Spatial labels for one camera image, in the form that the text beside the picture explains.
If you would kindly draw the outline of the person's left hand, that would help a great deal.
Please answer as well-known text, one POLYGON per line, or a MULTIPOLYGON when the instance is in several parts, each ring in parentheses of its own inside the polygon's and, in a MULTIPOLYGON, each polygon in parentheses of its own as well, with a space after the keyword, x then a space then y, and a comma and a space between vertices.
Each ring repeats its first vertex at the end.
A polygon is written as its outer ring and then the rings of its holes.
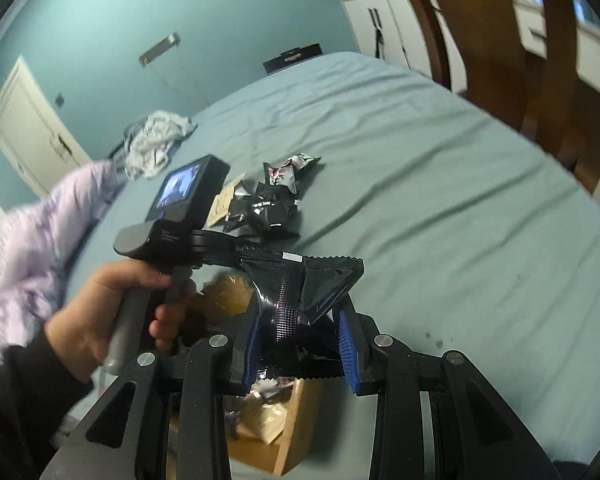
POLYGON ((44 325, 44 333, 62 365, 86 384, 108 353, 122 298, 130 289, 161 290, 172 276, 138 260, 100 266, 78 294, 44 325))

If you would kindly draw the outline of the black sleeved left forearm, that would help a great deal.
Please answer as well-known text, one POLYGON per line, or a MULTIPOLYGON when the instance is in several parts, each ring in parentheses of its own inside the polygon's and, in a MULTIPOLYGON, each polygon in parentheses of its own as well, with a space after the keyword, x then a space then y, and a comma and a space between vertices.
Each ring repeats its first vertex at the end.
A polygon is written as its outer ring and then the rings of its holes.
POLYGON ((0 479, 40 478, 62 421, 92 390, 92 382, 66 369, 44 333, 7 348, 0 365, 0 479))

